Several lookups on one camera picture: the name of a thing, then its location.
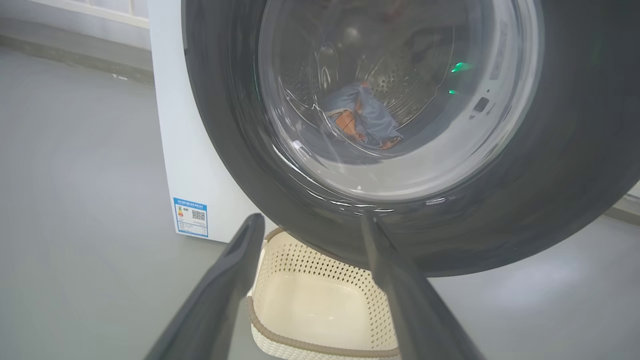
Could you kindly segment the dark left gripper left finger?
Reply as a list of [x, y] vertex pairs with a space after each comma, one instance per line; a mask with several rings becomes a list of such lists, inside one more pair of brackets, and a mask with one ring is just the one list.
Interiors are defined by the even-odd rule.
[[240, 302], [254, 284], [265, 218], [250, 214], [145, 360], [227, 360]]

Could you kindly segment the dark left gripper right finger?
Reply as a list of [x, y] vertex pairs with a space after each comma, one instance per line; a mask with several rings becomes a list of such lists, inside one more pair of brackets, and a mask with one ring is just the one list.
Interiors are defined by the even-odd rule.
[[386, 294], [401, 360], [483, 360], [442, 297], [393, 245], [381, 222], [361, 217], [369, 268]]

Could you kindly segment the blue patterned clothing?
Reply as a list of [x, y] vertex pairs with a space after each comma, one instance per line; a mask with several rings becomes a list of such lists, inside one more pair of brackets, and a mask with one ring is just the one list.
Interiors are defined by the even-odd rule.
[[398, 123], [375, 98], [368, 82], [354, 82], [323, 98], [320, 109], [348, 139], [378, 150], [403, 140]]

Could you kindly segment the round black glass washer door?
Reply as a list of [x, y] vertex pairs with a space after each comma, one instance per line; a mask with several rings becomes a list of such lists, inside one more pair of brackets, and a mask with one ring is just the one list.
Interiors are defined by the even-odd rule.
[[[640, 0], [492, 0], [470, 89], [445, 88], [442, 133], [411, 152], [344, 162], [309, 150], [284, 112], [265, 12], [240, 0], [264, 117], [254, 204], [301, 243], [367, 268], [372, 214], [427, 277], [489, 271], [582, 230], [640, 182]], [[483, 112], [474, 106], [482, 97]]]

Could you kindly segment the white front-load washing machine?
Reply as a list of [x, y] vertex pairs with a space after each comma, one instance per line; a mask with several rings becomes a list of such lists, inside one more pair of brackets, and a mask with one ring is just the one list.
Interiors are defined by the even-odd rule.
[[253, 53], [240, 55], [240, 0], [149, 0], [150, 39], [173, 227], [173, 198], [207, 206], [208, 238], [229, 243], [258, 194], [276, 189], [258, 163], [263, 105]]

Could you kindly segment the perforated steel washer drum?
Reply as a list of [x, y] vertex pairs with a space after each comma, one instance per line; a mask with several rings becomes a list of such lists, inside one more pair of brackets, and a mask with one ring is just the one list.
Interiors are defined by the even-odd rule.
[[[474, 70], [464, 77], [453, 69], [480, 63], [494, 8], [492, 0], [273, 0], [263, 20], [299, 141], [323, 157], [364, 164], [432, 141], [445, 130], [445, 88], [476, 83]], [[359, 82], [397, 121], [403, 140], [392, 148], [348, 138], [320, 109], [329, 94]]]

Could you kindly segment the cream perforated laundry basket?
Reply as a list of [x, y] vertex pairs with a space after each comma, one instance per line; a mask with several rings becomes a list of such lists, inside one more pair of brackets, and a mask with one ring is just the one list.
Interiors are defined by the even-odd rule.
[[246, 297], [258, 348], [282, 360], [402, 360], [371, 272], [269, 232]]

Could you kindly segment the blue energy label sticker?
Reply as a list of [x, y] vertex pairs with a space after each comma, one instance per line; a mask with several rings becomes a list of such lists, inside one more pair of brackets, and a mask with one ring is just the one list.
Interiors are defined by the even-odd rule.
[[203, 239], [209, 237], [207, 205], [174, 197], [173, 210], [176, 232]]

